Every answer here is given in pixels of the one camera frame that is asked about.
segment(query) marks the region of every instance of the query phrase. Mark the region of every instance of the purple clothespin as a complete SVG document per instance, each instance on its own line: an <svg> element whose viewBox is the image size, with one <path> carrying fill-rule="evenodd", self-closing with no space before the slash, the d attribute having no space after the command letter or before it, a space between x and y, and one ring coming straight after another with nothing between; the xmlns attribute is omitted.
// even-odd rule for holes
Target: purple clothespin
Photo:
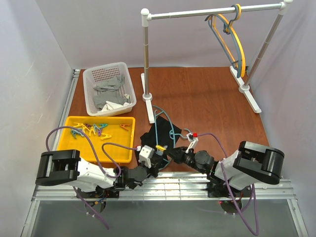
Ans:
<svg viewBox="0 0 316 237"><path fill-rule="evenodd" d="M102 127L101 128L99 128L99 131L98 131L98 136L101 136L101 134L102 134Z"/></svg>

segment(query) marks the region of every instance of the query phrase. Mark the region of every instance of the colorful clothespin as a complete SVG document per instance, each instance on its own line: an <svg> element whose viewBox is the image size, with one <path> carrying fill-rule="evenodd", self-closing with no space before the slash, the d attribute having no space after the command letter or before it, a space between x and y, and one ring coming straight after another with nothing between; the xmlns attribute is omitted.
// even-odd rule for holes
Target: colorful clothespin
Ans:
<svg viewBox="0 0 316 237"><path fill-rule="evenodd" d="M83 125L82 122L74 122L74 126L73 127L81 127Z"/></svg>
<svg viewBox="0 0 316 237"><path fill-rule="evenodd" d="M91 136L91 132L93 132L93 134L95 135L95 130L94 130L94 127L93 127L93 126L90 128L89 137Z"/></svg>
<svg viewBox="0 0 316 237"><path fill-rule="evenodd" d="M100 130L99 127L98 127L98 125L96 125L95 123L93 124L93 127L94 127L94 131Z"/></svg>
<svg viewBox="0 0 316 237"><path fill-rule="evenodd" d="M90 131L90 129L87 128L86 125L84 125L84 124L82 125L82 130L83 130L84 133L85 133L86 130L87 130L87 131Z"/></svg>
<svg viewBox="0 0 316 237"><path fill-rule="evenodd" d="M112 136L109 135L109 134L105 134L105 133L101 133L104 137L101 137L101 140L105 140L105 139L109 139L111 138Z"/></svg>
<svg viewBox="0 0 316 237"><path fill-rule="evenodd" d="M102 130L103 130L103 128L102 128L102 127L98 130L98 136L101 136L101 134L102 134Z"/></svg>
<svg viewBox="0 0 316 237"><path fill-rule="evenodd" d="M104 127L108 126L107 123L101 123L101 124L99 124L99 125L101 126L100 128L104 128Z"/></svg>
<svg viewBox="0 0 316 237"><path fill-rule="evenodd" d="M84 133L83 129L82 128L78 128L78 130L80 130L81 132ZM81 133L81 132L77 132L77 134L79 134L81 137L84 137L84 135Z"/></svg>
<svg viewBox="0 0 316 237"><path fill-rule="evenodd" d="M76 130L71 129L71 134L73 135L73 137L75 139L77 139L77 137L76 137L77 131Z"/></svg>
<svg viewBox="0 0 316 237"><path fill-rule="evenodd" d="M120 127L128 131L128 128L126 127L130 127L130 124L121 124Z"/></svg>
<svg viewBox="0 0 316 237"><path fill-rule="evenodd" d="M74 137L75 139L77 139L77 137L76 137L77 134L79 134L81 137L84 137L84 135L83 135L81 132L78 132L78 131L76 131L76 130L74 130L74 129L71 129L71 134L73 135L73 137Z"/></svg>

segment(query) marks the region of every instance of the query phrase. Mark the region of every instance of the brown tabletop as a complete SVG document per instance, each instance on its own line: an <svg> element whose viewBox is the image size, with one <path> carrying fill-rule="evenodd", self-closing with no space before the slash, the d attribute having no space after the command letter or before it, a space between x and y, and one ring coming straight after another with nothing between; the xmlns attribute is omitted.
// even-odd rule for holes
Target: brown tabletop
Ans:
<svg viewBox="0 0 316 237"><path fill-rule="evenodd" d="M88 116L84 101L81 70L69 116ZM121 116L136 119L134 145L140 145L140 136L148 132L145 102L140 74L143 68L129 68L137 103L132 111ZM217 135L227 153L232 154L241 141L269 145L260 116L255 114L246 98L238 91L229 68L150 68L150 92L153 105L164 109L172 123L192 132L212 132ZM188 146L189 142L178 140L177 146ZM199 138L196 151L206 150L220 160L224 157L221 148L211 136ZM135 156L130 168L137 165ZM104 163L104 167L114 167ZM164 171L194 171L185 164L172 162Z"/></svg>

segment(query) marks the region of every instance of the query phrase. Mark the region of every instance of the gray cloth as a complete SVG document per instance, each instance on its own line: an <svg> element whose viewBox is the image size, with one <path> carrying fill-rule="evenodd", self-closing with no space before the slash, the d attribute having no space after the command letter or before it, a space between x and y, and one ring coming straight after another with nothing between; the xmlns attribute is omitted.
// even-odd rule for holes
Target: gray cloth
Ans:
<svg viewBox="0 0 316 237"><path fill-rule="evenodd" d="M128 102L128 99L121 97L117 91L110 90L102 92L101 94L95 95L93 97L94 105L98 109L103 109L107 101L123 105L125 102Z"/></svg>
<svg viewBox="0 0 316 237"><path fill-rule="evenodd" d="M119 76L98 83L93 89L98 91L116 91L121 85L124 85L124 83L125 76L121 74Z"/></svg>

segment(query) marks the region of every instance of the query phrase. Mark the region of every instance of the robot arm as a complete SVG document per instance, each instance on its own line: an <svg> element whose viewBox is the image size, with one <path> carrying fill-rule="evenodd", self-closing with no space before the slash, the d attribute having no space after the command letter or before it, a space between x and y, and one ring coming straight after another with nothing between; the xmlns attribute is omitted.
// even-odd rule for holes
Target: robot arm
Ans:
<svg viewBox="0 0 316 237"><path fill-rule="evenodd" d="M246 186L264 182L278 184L284 153L280 150L251 142L241 142L239 149L223 161L214 161L207 151L194 153L193 149L178 147L165 150L177 164L185 163L196 171L207 174L215 190L225 187L224 176L219 165L224 164L225 173L230 186L240 191ZM139 153L139 165L134 169L121 166L118 178L105 175L97 165L80 158L77 150L44 152L41 155L36 179L37 185L55 186L66 184L78 187L84 193L104 193L104 190L119 192L129 187L142 186L150 176L157 177L162 163L162 156L155 153L154 148L143 146ZM104 168L106 174L117 176L119 169Z"/></svg>

